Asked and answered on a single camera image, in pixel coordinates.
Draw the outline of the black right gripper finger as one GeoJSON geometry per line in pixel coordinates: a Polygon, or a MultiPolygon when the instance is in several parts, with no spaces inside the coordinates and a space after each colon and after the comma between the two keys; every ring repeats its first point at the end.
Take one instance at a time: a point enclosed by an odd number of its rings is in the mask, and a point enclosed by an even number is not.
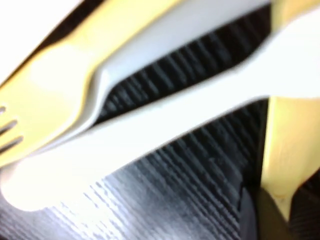
{"type": "Polygon", "coordinates": [[[293,238],[273,199],[262,188],[242,188],[239,213],[241,240],[291,240],[293,238]]]}

